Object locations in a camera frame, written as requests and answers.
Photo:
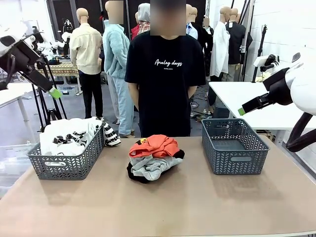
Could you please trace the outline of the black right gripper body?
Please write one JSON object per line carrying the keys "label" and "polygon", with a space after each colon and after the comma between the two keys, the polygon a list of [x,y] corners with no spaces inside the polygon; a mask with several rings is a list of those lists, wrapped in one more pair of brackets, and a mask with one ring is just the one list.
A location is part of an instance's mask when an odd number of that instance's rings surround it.
{"label": "black right gripper body", "polygon": [[266,107],[275,103],[283,106],[293,103],[290,95],[290,88],[285,79],[288,70],[289,68],[281,69],[263,81],[263,85],[268,93],[259,96],[261,107]]}

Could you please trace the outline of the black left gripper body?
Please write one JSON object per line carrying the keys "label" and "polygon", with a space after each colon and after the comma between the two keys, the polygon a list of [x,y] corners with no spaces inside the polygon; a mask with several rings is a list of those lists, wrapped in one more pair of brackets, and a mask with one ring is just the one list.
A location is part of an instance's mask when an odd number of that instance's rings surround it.
{"label": "black left gripper body", "polygon": [[35,69],[35,63],[40,59],[40,56],[22,40],[13,46],[11,55],[15,57],[13,72],[23,72],[26,75]]}

